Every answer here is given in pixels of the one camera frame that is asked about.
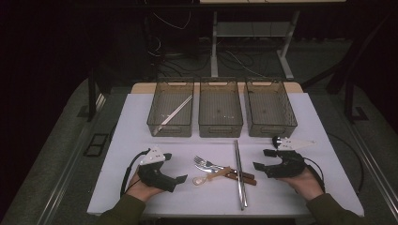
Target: dark background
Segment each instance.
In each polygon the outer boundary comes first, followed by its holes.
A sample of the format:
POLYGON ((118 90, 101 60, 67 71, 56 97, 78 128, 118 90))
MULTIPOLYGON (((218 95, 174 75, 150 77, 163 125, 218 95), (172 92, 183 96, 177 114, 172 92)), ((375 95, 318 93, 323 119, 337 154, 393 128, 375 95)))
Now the dark background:
MULTIPOLYGON (((345 38, 360 42, 394 9, 394 1, 347 1, 357 2, 360 7, 303 8, 295 39, 345 38)), ((0 0, 0 10, 0 118, 1 140, 5 143, 0 152, 0 219, 70 95, 90 71, 96 74, 103 93, 109 92, 113 85, 151 81, 153 61, 146 53, 149 36, 144 35, 148 27, 149 32, 169 38, 172 47, 178 37, 185 37, 186 47, 181 51, 189 54, 195 53, 197 37, 211 34, 209 11, 193 13, 189 31, 172 36, 151 20, 147 12, 96 12, 75 10, 67 1, 11 0, 0 0)), ((232 17, 228 13, 224 14, 225 18, 249 20, 247 16, 233 13, 232 17)), ((395 9, 350 74, 396 131, 397 18, 395 9)))

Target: person's left hand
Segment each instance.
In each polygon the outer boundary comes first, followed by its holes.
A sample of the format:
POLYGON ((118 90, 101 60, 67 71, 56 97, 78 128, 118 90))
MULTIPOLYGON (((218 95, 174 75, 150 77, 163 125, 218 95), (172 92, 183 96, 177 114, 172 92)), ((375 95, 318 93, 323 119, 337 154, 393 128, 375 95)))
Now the person's left hand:
POLYGON ((126 191, 126 194, 146 203, 152 196, 162 193, 164 190, 156 187, 149 187, 148 185, 144 184, 138 176, 139 169, 140 167, 138 166, 134 176, 129 182, 129 189, 126 191))

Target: hand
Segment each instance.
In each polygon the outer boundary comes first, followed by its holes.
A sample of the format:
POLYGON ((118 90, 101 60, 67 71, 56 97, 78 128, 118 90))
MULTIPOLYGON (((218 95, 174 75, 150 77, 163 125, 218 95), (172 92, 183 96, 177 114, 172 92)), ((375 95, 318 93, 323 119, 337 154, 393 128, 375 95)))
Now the hand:
POLYGON ((162 193, 164 190, 156 187, 149 187, 148 185, 144 184, 138 176, 137 172, 139 169, 140 167, 137 167, 134 176, 131 178, 129 182, 129 189, 126 191, 126 194, 146 203, 152 196, 162 193))
POLYGON ((319 186, 314 175, 305 168, 304 171, 295 177, 278 178, 294 188, 295 191, 301 195, 307 202, 324 194, 322 188, 319 186))

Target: gray plastic basket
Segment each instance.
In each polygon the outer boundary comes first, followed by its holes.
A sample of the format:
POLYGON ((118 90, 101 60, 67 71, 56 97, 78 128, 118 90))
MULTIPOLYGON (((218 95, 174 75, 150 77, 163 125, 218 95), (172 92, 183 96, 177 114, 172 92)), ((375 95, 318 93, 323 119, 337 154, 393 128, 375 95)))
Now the gray plastic basket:
POLYGON ((298 126, 279 78, 246 78, 245 106, 251 137, 290 137, 298 126))
POLYGON ((158 78, 146 121, 153 137, 190 137, 192 135, 193 98, 166 125, 162 125, 162 123, 187 98, 193 97, 193 81, 193 78, 158 78))
POLYGON ((202 138, 238 138, 243 126, 236 78, 202 78, 199 133, 202 138))

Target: chopstick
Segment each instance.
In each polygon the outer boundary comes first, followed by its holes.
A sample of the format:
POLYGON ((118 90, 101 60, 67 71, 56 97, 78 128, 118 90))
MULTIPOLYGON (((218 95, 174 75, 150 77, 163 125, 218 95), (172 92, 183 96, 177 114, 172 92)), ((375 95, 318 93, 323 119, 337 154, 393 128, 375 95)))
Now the chopstick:
POLYGON ((163 129, 163 126, 165 126, 167 123, 170 122, 170 120, 173 119, 173 117, 176 116, 176 114, 184 107, 190 100, 192 99, 192 95, 190 95, 184 102, 181 103, 181 105, 178 106, 163 122, 161 122, 161 125, 156 127, 153 130, 153 136, 156 136, 159 131, 163 129))
POLYGON ((239 190, 240 210, 244 210, 248 206, 246 199, 245 184, 243 183, 242 164, 240 162, 240 153, 237 140, 235 140, 235 155, 237 157, 237 188, 239 190))

